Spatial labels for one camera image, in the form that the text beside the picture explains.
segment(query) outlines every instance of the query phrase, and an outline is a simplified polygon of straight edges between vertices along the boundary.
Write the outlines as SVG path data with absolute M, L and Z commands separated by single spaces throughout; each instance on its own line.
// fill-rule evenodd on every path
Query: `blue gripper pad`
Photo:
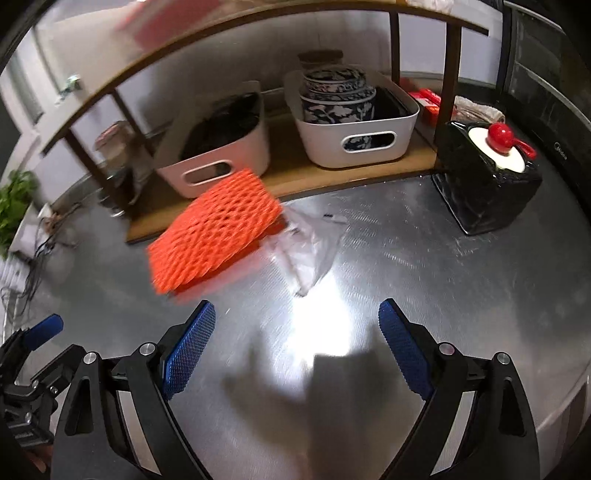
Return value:
M 162 384 L 166 401 L 187 386 L 215 326 L 216 310 L 207 302 L 166 359 Z
M 51 340 L 64 329 L 64 321 L 55 313 L 25 332 L 23 343 L 31 352 Z
M 408 387 L 427 401 L 433 393 L 431 369 L 402 318 L 389 301 L 379 306 L 379 328 L 400 367 Z

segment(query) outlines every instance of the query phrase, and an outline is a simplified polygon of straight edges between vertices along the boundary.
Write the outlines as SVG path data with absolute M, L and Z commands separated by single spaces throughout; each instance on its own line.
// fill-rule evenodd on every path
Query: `white storage bin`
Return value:
M 366 70 L 368 84 L 390 90 L 411 112 L 410 116 L 388 120 L 371 120 L 349 124 L 318 125 L 304 122 L 300 99 L 303 74 L 300 70 L 289 72 L 284 78 L 285 101 L 295 117 L 304 148 L 310 160 L 326 168 L 356 167 L 402 157 L 410 142 L 419 112 L 415 100 L 384 75 Z M 367 150 L 347 151 L 344 144 L 353 137 L 391 134 L 389 145 Z
M 199 95 L 187 103 L 168 129 L 156 152 L 154 165 L 158 174 L 183 197 L 196 198 L 221 179 L 246 167 L 259 176 L 265 173 L 271 157 L 262 96 L 259 99 L 261 111 L 258 125 L 248 135 L 188 160 L 178 160 L 193 128 L 211 115 L 213 102 L 251 92 L 261 95 L 259 82 L 244 82 L 233 90 Z M 209 178 L 215 175 L 216 166 L 220 164 L 227 164 L 224 167 L 229 167 L 229 171 Z

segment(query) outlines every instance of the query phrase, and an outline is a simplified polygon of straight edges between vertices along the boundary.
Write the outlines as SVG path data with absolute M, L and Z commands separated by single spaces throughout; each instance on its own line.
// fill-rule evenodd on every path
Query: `red spoon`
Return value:
M 535 160 L 536 151 L 527 143 L 515 138 L 509 125 L 497 122 L 488 128 L 486 143 L 495 152 L 508 155 L 513 147 L 518 147 L 526 157 Z

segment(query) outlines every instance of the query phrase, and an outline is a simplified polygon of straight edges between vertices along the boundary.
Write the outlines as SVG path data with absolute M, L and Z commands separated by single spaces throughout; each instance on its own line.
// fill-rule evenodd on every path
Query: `white lid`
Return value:
M 517 173 L 523 173 L 525 171 L 525 161 L 523 156 L 515 147 L 513 147 L 507 155 L 495 152 L 488 143 L 486 143 L 486 137 L 488 137 L 488 129 L 482 127 L 473 127 L 468 130 L 468 136 L 474 144 L 482 150 L 488 157 L 496 163 L 497 168 L 504 170 L 512 170 Z

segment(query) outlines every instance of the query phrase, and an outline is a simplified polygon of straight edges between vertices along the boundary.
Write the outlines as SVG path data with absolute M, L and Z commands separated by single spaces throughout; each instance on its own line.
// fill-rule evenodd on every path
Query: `window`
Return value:
M 0 99 L 0 176 L 6 165 L 8 163 L 8 159 L 14 150 L 14 147 L 17 146 L 17 142 L 19 137 L 21 136 L 20 132 L 17 130 L 12 118 L 8 114 L 6 110 L 6 106 L 4 102 Z
M 36 125 L 39 119 L 43 116 L 43 110 L 41 105 L 39 105 L 35 93 L 31 89 L 31 85 L 29 85 L 27 77 L 25 76 L 18 53 L 15 52 L 14 55 L 12 55 L 12 58 L 8 62 L 7 70 L 14 90 L 26 111 L 29 120 L 33 125 Z

